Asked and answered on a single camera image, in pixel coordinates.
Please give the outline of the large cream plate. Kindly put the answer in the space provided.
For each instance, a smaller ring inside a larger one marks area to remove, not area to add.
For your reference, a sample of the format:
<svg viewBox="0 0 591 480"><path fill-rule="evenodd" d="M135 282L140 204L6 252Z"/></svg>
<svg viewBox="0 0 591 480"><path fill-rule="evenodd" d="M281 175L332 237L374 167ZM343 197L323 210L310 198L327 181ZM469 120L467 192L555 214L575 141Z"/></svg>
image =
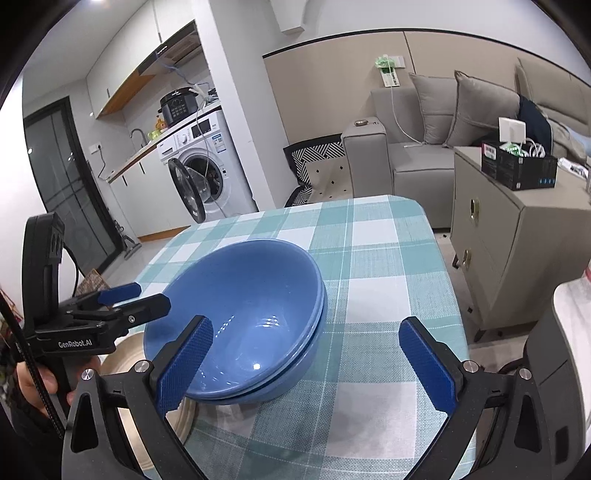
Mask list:
<svg viewBox="0 0 591 480"><path fill-rule="evenodd" d="M183 398L178 407L160 416L154 401L149 398L143 380L149 372L137 373L135 365L147 357L143 349L143 333L138 332L121 340L115 351L105 356L100 367L102 377L118 374L126 379L121 381L125 402L119 408L122 426L137 464L144 476L159 479L158 467L151 454L162 441L171 440L172 434L183 445L187 440L197 410L197 403Z"/></svg>

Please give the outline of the blue bowl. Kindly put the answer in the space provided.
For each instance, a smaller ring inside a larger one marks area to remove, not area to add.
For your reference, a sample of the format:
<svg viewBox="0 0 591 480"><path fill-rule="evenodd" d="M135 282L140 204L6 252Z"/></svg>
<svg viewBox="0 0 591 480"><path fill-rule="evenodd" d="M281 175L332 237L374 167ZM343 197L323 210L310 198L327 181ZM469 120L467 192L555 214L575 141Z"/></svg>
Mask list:
<svg viewBox="0 0 591 480"><path fill-rule="evenodd" d="M194 316L213 340L187 394L228 399L283 374L311 343L325 305L320 267L308 251L277 239L242 241L205 255L164 289L169 313L148 323L143 350L154 359Z"/></svg>
<svg viewBox="0 0 591 480"><path fill-rule="evenodd" d="M311 340L301 354L298 355L297 359L280 374L277 374L276 377L246 393L224 399L197 399L197 402L211 405L253 404L276 399L287 393L287 391L290 391L304 377L304 374L308 372L312 362L315 360L315 354L317 354L318 346L320 345L322 332L324 332L325 324L327 323L328 306L328 292L325 292L322 315L318 321L318 326L315 328L315 333L311 336Z"/></svg>

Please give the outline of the white kitchen counter cabinet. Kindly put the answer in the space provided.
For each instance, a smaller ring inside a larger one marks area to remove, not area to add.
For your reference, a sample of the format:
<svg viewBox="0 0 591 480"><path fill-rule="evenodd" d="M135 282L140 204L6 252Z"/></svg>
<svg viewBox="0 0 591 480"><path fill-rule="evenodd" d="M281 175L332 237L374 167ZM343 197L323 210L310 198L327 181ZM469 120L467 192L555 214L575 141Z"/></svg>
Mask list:
<svg viewBox="0 0 591 480"><path fill-rule="evenodd" d="M215 101L165 130L107 178L125 221L138 240L173 237L194 223L160 155L176 150L175 133L220 107L221 102Z"/></svg>

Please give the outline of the kitchen faucet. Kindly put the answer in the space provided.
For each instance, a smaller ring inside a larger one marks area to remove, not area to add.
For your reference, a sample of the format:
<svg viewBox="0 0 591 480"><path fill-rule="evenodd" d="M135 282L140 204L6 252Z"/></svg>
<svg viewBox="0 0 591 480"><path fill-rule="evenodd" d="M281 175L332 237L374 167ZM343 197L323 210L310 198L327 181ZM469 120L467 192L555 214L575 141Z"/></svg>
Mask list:
<svg viewBox="0 0 591 480"><path fill-rule="evenodd" d="M143 148L147 143L147 137L145 133L140 128L134 128L131 130L129 137L133 146L139 150Z"/></svg>

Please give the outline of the vacuum mop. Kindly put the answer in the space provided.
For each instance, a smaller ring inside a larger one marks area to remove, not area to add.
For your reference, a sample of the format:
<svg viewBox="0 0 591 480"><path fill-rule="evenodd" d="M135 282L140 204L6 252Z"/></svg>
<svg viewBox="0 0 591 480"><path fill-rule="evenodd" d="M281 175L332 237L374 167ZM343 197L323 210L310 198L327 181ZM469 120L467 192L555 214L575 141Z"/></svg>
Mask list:
<svg viewBox="0 0 591 480"><path fill-rule="evenodd" d="M141 248L141 243L138 241L133 240L131 237L129 237L123 226L121 226L117 220L114 221L114 225L115 228L119 234L119 237L121 239L121 243L123 246L123 255L124 255L124 259L128 260L132 255L134 255L140 248Z"/></svg>

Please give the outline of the black glass door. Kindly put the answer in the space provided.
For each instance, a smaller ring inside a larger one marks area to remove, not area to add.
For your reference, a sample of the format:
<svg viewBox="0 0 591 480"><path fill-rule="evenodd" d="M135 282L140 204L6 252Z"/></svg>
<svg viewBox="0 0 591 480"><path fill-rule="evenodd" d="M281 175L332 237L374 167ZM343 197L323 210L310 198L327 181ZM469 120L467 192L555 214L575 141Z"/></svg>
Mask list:
<svg viewBox="0 0 591 480"><path fill-rule="evenodd" d="M102 273L122 252L76 131L68 98L23 119L33 176L45 209L65 223L65 243L84 274Z"/></svg>

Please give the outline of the teal checkered tablecloth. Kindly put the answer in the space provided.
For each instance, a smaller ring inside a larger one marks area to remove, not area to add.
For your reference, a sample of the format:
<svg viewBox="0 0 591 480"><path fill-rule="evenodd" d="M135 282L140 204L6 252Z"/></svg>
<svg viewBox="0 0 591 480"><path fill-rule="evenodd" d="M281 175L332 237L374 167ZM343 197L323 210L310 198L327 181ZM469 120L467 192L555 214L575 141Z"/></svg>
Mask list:
<svg viewBox="0 0 591 480"><path fill-rule="evenodd" d="M215 220L178 234L124 275L158 293L225 245L277 238L308 250L328 289L315 362L290 392L252 406L202 405L186 450L211 479L402 479L440 430L399 344L415 316L466 359L460 310L423 208L396 196Z"/></svg>

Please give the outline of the white washing machine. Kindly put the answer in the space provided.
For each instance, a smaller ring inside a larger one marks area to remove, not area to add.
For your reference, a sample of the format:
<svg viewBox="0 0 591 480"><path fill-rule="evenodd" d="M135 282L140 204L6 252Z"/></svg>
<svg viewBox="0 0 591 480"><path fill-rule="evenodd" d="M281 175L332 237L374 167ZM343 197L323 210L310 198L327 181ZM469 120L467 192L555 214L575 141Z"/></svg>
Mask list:
<svg viewBox="0 0 591 480"><path fill-rule="evenodd" d="M221 109L187 118L156 149L174 192L194 222L257 211Z"/></svg>

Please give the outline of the grey bedside cabinet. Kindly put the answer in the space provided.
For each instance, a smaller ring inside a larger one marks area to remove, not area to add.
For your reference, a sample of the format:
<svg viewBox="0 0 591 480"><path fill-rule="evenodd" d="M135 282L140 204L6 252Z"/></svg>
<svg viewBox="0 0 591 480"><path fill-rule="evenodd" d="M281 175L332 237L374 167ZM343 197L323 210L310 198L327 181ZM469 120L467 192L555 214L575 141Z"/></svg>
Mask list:
<svg viewBox="0 0 591 480"><path fill-rule="evenodd" d="M451 242L480 317L477 334L538 321L590 260L590 199L558 170L550 189L512 191L481 170L476 147L454 150Z"/></svg>

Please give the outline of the black pressure cooker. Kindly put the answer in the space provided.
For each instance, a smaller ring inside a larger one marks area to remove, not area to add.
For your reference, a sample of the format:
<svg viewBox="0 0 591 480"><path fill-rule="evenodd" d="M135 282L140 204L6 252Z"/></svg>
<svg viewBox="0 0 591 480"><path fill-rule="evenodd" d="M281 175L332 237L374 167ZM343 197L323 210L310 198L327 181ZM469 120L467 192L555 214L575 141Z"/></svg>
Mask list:
<svg viewBox="0 0 591 480"><path fill-rule="evenodd" d="M190 87L173 90L159 100L164 123L168 128L198 111L197 93Z"/></svg>

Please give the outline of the patterned floor cushion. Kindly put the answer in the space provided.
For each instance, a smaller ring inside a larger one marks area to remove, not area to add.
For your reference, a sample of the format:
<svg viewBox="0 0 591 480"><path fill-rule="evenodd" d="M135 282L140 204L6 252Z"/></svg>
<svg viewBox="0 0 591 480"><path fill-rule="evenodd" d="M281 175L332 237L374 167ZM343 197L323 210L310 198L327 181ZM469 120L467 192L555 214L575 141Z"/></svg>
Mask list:
<svg viewBox="0 0 591 480"><path fill-rule="evenodd" d="M353 198L353 181L339 134L304 140L283 149L297 188L286 207Z"/></svg>

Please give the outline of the range hood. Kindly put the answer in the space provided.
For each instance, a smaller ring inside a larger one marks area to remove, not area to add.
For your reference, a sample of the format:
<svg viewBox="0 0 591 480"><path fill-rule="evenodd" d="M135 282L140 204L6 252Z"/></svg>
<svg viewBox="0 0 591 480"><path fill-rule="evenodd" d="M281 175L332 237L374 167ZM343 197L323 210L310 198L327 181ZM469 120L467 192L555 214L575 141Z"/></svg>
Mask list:
<svg viewBox="0 0 591 480"><path fill-rule="evenodd" d="M151 52L137 67L139 76L156 76L180 68L202 52L197 24L186 24Z"/></svg>

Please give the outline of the black box on cabinet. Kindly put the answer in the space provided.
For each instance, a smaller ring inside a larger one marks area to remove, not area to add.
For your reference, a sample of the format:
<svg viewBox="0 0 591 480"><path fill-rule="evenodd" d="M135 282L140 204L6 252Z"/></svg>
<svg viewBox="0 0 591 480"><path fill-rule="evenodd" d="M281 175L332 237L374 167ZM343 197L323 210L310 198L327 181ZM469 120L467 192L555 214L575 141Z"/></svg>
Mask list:
<svg viewBox="0 0 591 480"><path fill-rule="evenodd" d="M515 155L498 141L481 145L481 171L512 191L550 189L557 184L558 160L552 155Z"/></svg>

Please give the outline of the grey cushion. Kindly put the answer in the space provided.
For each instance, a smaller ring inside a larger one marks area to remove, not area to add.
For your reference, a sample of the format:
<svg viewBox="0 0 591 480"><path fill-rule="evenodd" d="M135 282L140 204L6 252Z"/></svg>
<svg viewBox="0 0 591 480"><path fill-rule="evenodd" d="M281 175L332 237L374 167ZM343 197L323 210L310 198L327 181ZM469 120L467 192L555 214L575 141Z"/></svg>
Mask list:
<svg viewBox="0 0 591 480"><path fill-rule="evenodd" d="M492 82L456 70L456 110L445 145L470 146L499 129L500 117L516 119L520 95Z"/></svg>
<svg viewBox="0 0 591 480"><path fill-rule="evenodd" d="M424 141L431 145L446 142L457 104L457 82L454 78L411 74L424 121Z"/></svg>

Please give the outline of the white power strip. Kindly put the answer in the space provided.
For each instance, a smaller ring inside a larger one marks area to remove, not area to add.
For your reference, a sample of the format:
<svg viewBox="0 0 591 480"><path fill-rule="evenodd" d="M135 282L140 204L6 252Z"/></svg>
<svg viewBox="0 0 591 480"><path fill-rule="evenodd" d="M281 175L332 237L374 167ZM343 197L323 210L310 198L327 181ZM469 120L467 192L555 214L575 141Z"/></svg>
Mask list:
<svg viewBox="0 0 591 480"><path fill-rule="evenodd" d="M381 78L386 88L400 87L396 69L398 68L397 58L387 54L377 57L375 67L380 71Z"/></svg>

